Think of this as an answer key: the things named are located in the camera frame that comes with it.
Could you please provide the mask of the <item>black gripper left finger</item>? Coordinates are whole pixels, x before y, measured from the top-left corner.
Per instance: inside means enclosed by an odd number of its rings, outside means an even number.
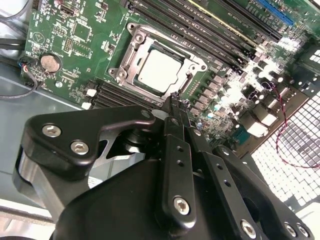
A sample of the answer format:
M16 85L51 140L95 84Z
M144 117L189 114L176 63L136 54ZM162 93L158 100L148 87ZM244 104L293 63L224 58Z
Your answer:
M197 221L191 145L172 93L160 116L131 105L37 115L21 139L21 179L56 224L76 198L133 165L160 163L155 218L164 230Z

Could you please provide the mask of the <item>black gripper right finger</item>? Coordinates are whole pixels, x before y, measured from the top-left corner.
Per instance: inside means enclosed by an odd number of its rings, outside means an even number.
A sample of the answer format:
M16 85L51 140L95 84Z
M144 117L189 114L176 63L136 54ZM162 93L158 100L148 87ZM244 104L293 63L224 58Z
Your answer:
M202 132L193 127L188 102L178 102L180 118L195 154L192 162L202 170L217 195L228 240L313 240L312 231L229 148L211 150Z

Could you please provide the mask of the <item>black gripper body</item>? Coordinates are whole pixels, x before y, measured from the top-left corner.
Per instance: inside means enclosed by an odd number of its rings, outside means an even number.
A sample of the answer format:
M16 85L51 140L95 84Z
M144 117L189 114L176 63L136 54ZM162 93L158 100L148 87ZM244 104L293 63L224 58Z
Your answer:
M160 162L143 160L74 199L54 240L170 240L155 218ZM196 223L184 240L230 240L232 229L213 189L193 174Z

